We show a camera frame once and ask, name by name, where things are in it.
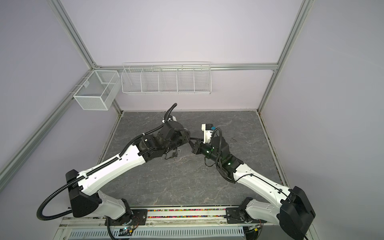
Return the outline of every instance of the white wire basket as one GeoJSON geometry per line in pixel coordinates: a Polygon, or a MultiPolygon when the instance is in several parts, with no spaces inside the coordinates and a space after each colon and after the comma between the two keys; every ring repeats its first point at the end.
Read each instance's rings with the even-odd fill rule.
{"type": "Polygon", "coordinates": [[[211,93],[209,63],[189,65],[124,63],[122,91],[126,94],[211,93]]]}
{"type": "Polygon", "coordinates": [[[93,70],[73,97],[84,110],[108,110],[120,90],[115,70],[93,70]]]}

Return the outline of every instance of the wire basket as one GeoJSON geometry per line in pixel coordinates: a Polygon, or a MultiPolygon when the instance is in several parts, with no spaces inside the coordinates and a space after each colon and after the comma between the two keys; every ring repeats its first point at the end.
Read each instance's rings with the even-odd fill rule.
{"type": "Polygon", "coordinates": [[[120,76],[114,70],[94,70],[73,97],[84,110],[108,110],[120,90],[120,76]]]}
{"type": "Polygon", "coordinates": [[[126,94],[211,93],[209,64],[124,66],[122,91],[126,94]]]}

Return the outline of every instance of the marble surface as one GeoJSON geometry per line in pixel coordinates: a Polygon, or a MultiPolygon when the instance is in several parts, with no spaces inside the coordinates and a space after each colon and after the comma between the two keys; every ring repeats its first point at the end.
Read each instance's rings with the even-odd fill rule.
{"type": "MultiPolygon", "coordinates": [[[[254,111],[173,112],[192,137],[203,137],[202,123],[220,127],[233,155],[253,170],[280,183],[277,169],[254,111]]],[[[124,113],[106,153],[108,159],[119,153],[136,135],[161,124],[164,112],[124,113]]],[[[214,167],[204,164],[202,155],[194,155],[189,144],[181,147],[176,159],[155,158],[137,166],[101,190],[130,206],[152,205],[239,205],[245,197],[266,202],[246,186],[229,183],[214,167]]]]}

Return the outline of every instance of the dark gray floor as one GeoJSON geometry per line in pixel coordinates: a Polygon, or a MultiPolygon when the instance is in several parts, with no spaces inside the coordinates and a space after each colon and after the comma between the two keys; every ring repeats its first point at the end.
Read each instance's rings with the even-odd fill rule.
{"type": "MultiPolygon", "coordinates": [[[[160,125],[163,115],[164,112],[124,113],[105,159],[119,153],[136,135],[160,125]]],[[[203,123],[220,127],[233,155],[253,170],[281,182],[256,112],[173,112],[172,115],[191,131],[192,137],[203,137],[203,123]]],[[[227,182],[214,167],[205,166],[204,157],[194,155],[189,144],[180,149],[176,159],[153,159],[125,172],[101,190],[114,198],[125,198],[130,206],[137,207],[239,205],[245,197],[266,201],[242,184],[227,182]]]]}

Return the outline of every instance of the black mounting plate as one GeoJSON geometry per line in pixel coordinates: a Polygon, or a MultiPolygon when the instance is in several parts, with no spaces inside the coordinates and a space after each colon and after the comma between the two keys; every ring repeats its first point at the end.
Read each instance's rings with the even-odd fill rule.
{"type": "MultiPolygon", "coordinates": [[[[227,207],[225,208],[225,218],[227,219],[228,223],[245,223],[244,221],[240,221],[240,214],[239,214],[239,208],[238,207],[227,207]]],[[[259,219],[252,219],[250,223],[266,223],[264,220],[259,219]]]]}
{"type": "MultiPolygon", "coordinates": [[[[129,225],[136,226],[137,222],[139,221],[139,225],[145,225],[145,222],[147,220],[147,209],[132,209],[133,216],[132,216],[132,222],[129,223],[129,225]]],[[[109,223],[110,226],[120,226],[121,224],[118,221],[115,221],[112,219],[112,221],[109,223]]]]}

